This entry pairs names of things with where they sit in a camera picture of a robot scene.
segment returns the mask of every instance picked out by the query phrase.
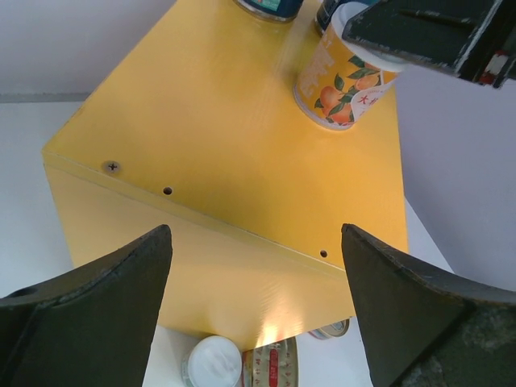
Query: wall baseboard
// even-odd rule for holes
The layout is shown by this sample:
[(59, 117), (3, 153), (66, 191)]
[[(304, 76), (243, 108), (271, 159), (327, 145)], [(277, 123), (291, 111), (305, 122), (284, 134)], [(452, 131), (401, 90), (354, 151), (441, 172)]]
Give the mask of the wall baseboard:
[(0, 94), (0, 103), (83, 102), (89, 93)]

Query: screw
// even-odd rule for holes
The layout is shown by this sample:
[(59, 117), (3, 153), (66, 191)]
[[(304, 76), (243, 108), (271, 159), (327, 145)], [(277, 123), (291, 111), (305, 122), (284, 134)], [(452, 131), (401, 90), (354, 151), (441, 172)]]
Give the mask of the screw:
[(118, 173), (118, 172), (120, 172), (120, 169), (122, 169), (120, 164), (117, 163), (116, 161), (106, 161), (102, 165), (102, 168), (104, 169), (104, 172), (106, 172), (106, 173)]

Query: hole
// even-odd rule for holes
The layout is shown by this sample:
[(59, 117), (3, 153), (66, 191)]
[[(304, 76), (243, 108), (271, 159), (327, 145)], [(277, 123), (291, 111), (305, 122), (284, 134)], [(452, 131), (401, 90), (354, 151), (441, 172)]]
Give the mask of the hole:
[(16, 290), (14, 293), (9, 294), (7, 297), (8, 298), (23, 297), (23, 296), (28, 296), (30, 294), (34, 294), (37, 291), (38, 291), (38, 289), (36, 287), (29, 286), (28, 288)]

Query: red label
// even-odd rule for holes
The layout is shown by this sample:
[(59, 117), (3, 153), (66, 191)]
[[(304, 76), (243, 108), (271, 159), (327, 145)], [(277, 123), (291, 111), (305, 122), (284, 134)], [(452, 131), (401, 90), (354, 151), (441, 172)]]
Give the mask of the red label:
[(278, 375), (277, 371), (279, 369), (278, 363), (278, 354), (276, 349), (272, 349), (269, 357), (268, 364), (268, 385), (269, 387), (277, 387)]

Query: yellow metal surface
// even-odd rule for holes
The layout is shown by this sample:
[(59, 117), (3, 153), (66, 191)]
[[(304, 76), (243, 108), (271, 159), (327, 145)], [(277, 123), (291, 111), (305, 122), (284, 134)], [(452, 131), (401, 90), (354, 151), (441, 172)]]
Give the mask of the yellow metal surface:
[(252, 347), (354, 313), (342, 224), (407, 249), (396, 99), (345, 132), (298, 109), (317, 7), (275, 24), (179, 0), (155, 25), (44, 149), (74, 264), (168, 223), (167, 327)]

